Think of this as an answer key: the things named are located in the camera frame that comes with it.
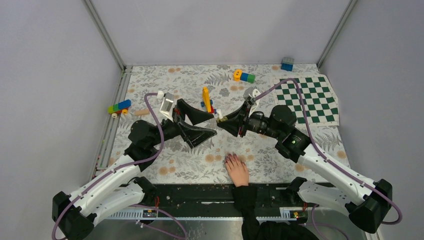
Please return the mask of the yellow nail polish bottle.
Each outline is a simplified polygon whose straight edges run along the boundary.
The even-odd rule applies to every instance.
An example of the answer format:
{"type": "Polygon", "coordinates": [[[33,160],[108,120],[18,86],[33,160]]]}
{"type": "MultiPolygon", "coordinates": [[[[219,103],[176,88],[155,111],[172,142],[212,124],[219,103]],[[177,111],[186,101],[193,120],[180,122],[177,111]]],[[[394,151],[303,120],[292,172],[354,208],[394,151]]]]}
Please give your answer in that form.
{"type": "Polygon", "coordinates": [[[228,120],[228,118],[223,115],[220,109],[216,110],[216,114],[217,114],[217,120],[216,120],[217,123],[221,123],[228,120]]]}

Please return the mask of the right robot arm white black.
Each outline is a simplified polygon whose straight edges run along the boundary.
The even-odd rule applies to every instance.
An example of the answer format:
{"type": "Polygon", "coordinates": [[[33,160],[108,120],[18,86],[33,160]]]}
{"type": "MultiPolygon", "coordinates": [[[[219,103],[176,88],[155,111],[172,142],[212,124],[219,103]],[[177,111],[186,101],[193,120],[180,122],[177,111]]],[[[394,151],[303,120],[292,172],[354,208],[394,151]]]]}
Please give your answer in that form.
{"type": "Polygon", "coordinates": [[[268,117],[251,108],[246,101],[228,115],[218,110],[217,126],[235,137],[251,131],[276,139],[275,148],[280,155],[311,169],[333,185],[319,186],[296,177],[286,193],[291,205],[307,202],[330,208],[347,216],[359,229],[370,234],[377,232],[392,207],[393,186],[387,180],[375,181],[327,156],[313,138],[295,127],[296,117],[288,106],[275,106],[268,117]]]}

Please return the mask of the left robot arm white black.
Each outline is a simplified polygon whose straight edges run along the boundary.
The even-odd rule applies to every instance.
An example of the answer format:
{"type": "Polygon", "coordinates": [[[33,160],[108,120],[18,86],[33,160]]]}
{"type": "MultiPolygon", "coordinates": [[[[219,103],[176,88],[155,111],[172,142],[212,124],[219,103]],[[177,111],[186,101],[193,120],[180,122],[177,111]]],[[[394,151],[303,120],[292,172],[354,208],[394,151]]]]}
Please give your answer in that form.
{"type": "Polygon", "coordinates": [[[83,240],[110,215],[138,203],[152,204],[156,189],[139,175],[159,156],[165,141],[181,137],[194,148],[217,134],[213,129],[197,126],[214,115],[183,99],[168,107],[166,113],[168,117],[162,121],[153,114],[155,124],[135,121],[128,136],[131,143],[114,164],[72,193],[60,191],[53,197],[52,239],[57,238],[59,230],[65,240],[83,240]]]}

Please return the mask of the black sleeved forearm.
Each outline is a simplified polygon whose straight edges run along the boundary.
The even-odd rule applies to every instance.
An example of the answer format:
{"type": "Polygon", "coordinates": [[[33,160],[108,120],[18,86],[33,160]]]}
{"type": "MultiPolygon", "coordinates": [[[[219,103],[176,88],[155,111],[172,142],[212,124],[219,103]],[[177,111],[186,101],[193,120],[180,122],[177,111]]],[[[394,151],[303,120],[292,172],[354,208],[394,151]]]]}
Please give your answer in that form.
{"type": "Polygon", "coordinates": [[[297,224],[265,221],[259,223],[255,215],[257,188],[238,186],[232,190],[234,207],[241,212],[243,224],[241,233],[244,240],[316,240],[310,230],[297,224]]]}

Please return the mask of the person's hand dark nails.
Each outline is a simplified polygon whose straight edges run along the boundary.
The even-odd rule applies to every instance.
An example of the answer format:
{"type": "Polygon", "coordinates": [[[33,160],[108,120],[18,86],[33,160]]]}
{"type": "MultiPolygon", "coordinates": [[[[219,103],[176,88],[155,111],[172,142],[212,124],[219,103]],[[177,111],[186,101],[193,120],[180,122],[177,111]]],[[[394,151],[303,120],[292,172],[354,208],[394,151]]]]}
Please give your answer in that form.
{"type": "Polygon", "coordinates": [[[235,187],[249,185],[248,168],[235,153],[229,153],[225,156],[225,168],[235,187]]]}

